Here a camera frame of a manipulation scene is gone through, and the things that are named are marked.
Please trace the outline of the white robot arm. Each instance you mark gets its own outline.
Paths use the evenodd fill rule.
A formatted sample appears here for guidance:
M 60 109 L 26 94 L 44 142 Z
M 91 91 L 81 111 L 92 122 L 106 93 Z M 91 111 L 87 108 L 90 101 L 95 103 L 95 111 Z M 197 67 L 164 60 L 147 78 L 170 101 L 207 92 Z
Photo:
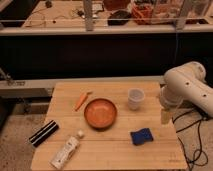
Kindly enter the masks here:
M 164 108 L 173 108 L 188 100 L 213 117 L 213 88 L 205 83 L 206 69 L 196 61 L 169 69 L 159 93 Z

